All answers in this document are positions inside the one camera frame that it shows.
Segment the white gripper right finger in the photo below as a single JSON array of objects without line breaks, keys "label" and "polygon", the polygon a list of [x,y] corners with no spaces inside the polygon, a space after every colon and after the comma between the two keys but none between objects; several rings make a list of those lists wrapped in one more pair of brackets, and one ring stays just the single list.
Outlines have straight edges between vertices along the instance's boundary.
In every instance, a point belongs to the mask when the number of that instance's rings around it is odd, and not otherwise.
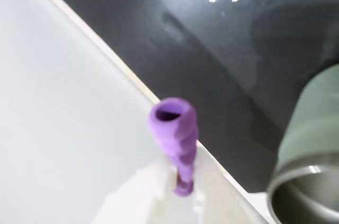
[{"label": "white gripper right finger", "polygon": [[259,206],[249,199],[249,194],[230,175],[215,157],[197,143],[194,166],[195,208],[199,223],[268,223]]}]

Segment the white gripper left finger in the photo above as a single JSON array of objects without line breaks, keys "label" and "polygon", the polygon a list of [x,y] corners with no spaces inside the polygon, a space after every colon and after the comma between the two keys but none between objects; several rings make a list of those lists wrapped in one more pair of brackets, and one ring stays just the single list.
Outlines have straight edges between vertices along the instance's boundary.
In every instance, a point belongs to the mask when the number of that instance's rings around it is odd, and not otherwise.
[{"label": "white gripper left finger", "polygon": [[150,164],[136,171],[102,205],[102,223],[147,223],[165,193],[174,188],[176,170],[170,164]]}]

